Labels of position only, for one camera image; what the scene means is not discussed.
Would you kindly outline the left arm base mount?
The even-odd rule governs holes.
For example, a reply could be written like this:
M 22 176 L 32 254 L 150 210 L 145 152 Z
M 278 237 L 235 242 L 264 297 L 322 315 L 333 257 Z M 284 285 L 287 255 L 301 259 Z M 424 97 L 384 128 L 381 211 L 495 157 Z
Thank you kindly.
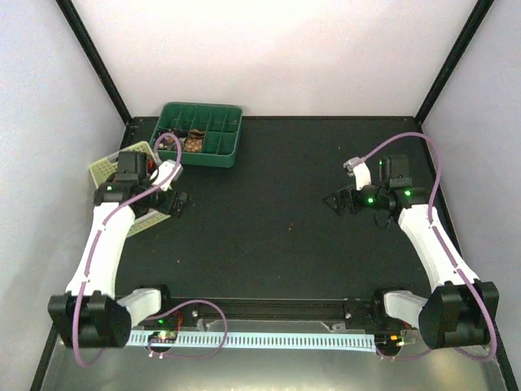
M 199 320 L 199 307 L 199 304 L 192 304 L 163 318 L 144 320 L 134 330 L 149 332 L 145 342 L 146 350 L 151 349 L 157 354 L 170 353 L 181 332 L 196 330 L 196 324 Z

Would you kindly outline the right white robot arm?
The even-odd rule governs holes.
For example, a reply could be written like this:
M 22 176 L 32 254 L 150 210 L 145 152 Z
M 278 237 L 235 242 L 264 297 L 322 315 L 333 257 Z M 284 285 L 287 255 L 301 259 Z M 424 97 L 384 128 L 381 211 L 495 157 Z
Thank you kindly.
M 336 214 L 387 212 L 412 244 L 431 287 L 427 298 L 401 288 L 377 290 L 372 323 L 380 328 L 406 323 L 419 330 L 430 349 L 494 346 L 499 292 L 494 283 L 479 279 L 450 242 L 426 190 L 414 187 L 407 157 L 381 160 L 377 183 L 360 157 L 346 161 L 344 169 L 354 183 L 324 197 L 324 203 Z

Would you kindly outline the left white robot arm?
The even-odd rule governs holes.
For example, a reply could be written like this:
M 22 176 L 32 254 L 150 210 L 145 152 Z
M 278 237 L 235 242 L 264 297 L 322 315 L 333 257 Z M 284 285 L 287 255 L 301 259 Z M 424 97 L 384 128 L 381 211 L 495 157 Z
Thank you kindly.
M 153 209 L 166 213 L 173 206 L 171 184 L 181 173 L 177 161 L 155 163 L 145 152 L 122 151 L 115 170 L 97 185 L 80 263 L 64 294 L 52 296 L 47 306 L 68 348 L 121 348 L 144 319 L 157 325 L 173 319 L 175 306 L 160 287 L 137 288 L 116 298 L 116 275 L 134 223 Z

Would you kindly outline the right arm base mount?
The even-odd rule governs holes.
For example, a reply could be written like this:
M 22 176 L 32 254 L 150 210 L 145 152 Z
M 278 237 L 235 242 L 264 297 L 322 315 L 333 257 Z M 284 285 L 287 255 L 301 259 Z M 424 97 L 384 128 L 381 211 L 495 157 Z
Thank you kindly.
M 391 359 L 395 359 L 404 347 L 418 341 L 413 327 L 389 317 L 373 301 L 346 300 L 344 321 L 347 330 L 372 335 L 377 354 Z

